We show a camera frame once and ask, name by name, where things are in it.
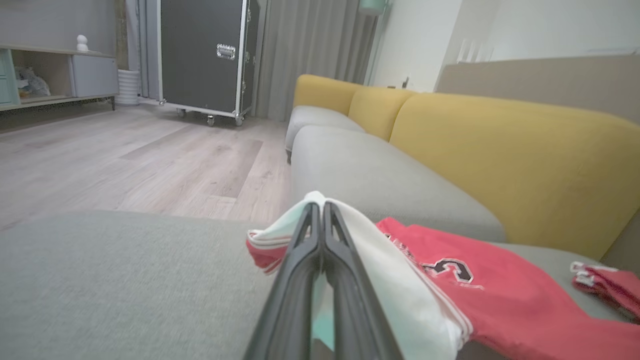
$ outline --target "gray curtain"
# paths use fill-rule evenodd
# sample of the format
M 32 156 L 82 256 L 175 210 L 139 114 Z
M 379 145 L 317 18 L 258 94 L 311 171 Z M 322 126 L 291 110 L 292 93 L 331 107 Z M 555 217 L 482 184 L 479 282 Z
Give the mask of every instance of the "gray curtain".
M 358 0 L 269 0 L 256 116 L 289 120 L 301 74 L 363 83 L 376 18 Z

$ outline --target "storage shelf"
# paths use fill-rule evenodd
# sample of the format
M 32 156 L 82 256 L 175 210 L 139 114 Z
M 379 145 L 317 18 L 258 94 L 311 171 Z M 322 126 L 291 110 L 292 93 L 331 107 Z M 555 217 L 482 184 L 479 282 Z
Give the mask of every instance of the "storage shelf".
M 0 44 L 0 49 L 22 50 L 22 51 L 38 51 L 40 53 L 66 54 L 66 55 L 87 55 L 99 58 L 113 58 L 113 55 L 98 53 L 97 51 L 75 51 L 64 49 L 47 49 L 45 47 L 25 46 L 15 44 Z
M 116 96 L 118 94 L 105 94 L 105 95 L 98 95 L 98 96 L 85 96 L 85 97 L 72 97 L 72 96 L 64 96 L 61 99 L 55 99 L 55 100 L 46 100 L 46 101 L 32 101 L 29 103 L 22 103 L 20 105 L 6 105 L 3 106 L 2 104 L 0 104 L 0 111 L 4 111 L 4 110 L 13 110 L 13 109 L 22 109 L 22 108 L 28 108 L 30 106 L 40 106 L 40 105 L 50 105 L 50 104 L 61 104 L 63 102 L 71 102 L 71 101 L 82 101 L 82 100 L 92 100 L 92 99 L 100 99 L 100 98 L 104 98 L 104 97 L 112 97 L 112 96 Z
M 51 95 L 51 96 L 35 96 L 35 97 L 25 97 L 25 98 L 20 98 L 20 103 L 21 104 L 30 104 L 32 102 L 40 102 L 40 101 L 51 101 L 51 100 L 60 100 L 60 99 L 66 99 L 69 98 L 71 96 L 66 96 L 66 95 Z

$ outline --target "white cabinet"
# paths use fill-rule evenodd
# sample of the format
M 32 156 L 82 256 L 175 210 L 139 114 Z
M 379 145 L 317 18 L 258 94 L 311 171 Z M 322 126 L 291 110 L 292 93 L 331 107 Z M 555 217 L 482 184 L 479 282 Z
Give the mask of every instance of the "white cabinet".
M 31 69 L 49 91 L 23 92 L 19 97 L 14 66 Z M 23 71 L 21 76 L 29 75 Z M 115 110 L 117 94 L 118 69 L 113 56 L 0 44 L 0 111 L 103 97 L 111 98 Z
M 118 67 L 113 58 L 73 55 L 76 97 L 118 93 Z

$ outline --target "laminate floor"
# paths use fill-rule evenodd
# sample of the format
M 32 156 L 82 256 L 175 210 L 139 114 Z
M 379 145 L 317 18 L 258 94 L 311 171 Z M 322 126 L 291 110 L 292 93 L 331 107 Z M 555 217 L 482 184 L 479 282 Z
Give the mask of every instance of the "laminate floor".
M 289 200 L 286 124 L 218 123 L 141 104 L 2 133 L 0 229 L 89 209 L 274 221 Z

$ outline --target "sofa seat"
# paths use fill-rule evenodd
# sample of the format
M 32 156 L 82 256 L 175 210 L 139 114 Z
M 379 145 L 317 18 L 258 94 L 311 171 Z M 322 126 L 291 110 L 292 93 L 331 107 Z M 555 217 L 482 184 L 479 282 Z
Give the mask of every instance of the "sofa seat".
M 265 225 L 141 213 L 69 213 L 0 232 L 1 359 L 241 359 L 273 276 L 244 239 Z M 496 244 L 538 265 L 596 318 L 552 249 Z M 478 343 L 460 359 L 502 359 Z
M 571 296 L 573 301 L 589 316 L 604 320 L 616 320 L 620 322 L 630 322 L 620 312 L 610 306 L 606 306 L 598 297 L 585 294 L 573 287 L 571 281 L 573 274 L 569 271 L 571 263 L 580 261 L 587 265 L 602 265 L 599 262 L 585 256 L 572 252 L 535 247 L 528 245 L 517 245 L 507 243 L 497 243 L 496 246 L 503 247 L 515 252 L 530 263 L 541 268 L 549 274 L 560 287 Z M 458 360 L 505 360 L 506 357 L 498 354 L 493 349 L 483 344 L 471 341 L 458 352 Z
M 293 140 L 296 138 L 298 131 L 307 125 L 330 126 L 361 133 L 365 132 L 360 125 L 349 119 L 345 114 L 316 106 L 296 106 L 291 113 L 287 136 L 285 137 L 285 150 L 287 152 L 291 152 Z
M 404 224 L 506 241 L 500 222 L 478 201 L 380 138 L 305 126 L 292 153 L 292 203 L 318 190 L 373 222 L 394 217 Z

